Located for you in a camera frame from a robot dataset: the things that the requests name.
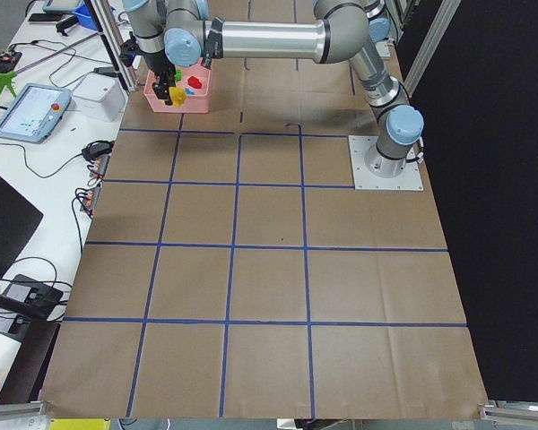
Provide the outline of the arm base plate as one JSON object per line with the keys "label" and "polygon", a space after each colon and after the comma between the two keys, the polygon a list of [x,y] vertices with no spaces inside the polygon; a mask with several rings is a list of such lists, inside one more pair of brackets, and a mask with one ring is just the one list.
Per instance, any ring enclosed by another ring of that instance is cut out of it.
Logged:
{"label": "arm base plate", "polygon": [[354,189],[358,191],[422,192],[419,163],[414,149],[400,160],[384,158],[377,151],[377,136],[349,135]]}

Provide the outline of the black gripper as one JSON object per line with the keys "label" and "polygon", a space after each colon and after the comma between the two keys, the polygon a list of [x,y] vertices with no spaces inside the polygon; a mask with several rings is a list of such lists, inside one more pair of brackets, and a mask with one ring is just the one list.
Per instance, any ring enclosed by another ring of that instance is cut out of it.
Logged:
{"label": "black gripper", "polygon": [[176,67],[165,54],[163,33],[145,37],[135,35],[131,31],[129,35],[129,39],[120,46],[120,58],[125,60],[126,55],[142,56],[156,76],[153,84],[155,96],[164,100],[167,106],[173,106],[177,96]]}

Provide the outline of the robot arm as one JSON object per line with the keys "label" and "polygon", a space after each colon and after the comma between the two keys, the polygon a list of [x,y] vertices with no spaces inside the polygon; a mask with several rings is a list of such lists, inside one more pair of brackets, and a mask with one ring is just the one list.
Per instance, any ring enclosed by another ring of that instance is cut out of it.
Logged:
{"label": "robot arm", "polygon": [[313,23],[211,19],[205,1],[168,1],[163,12],[155,1],[125,1],[123,8],[133,30],[126,46],[144,58],[156,77],[153,91],[167,105],[185,101],[186,93],[175,82],[179,67],[208,68],[225,57],[346,61],[379,126],[368,154],[374,170],[409,161],[409,151],[421,139],[423,117],[376,49],[391,28],[382,1],[315,1]]}

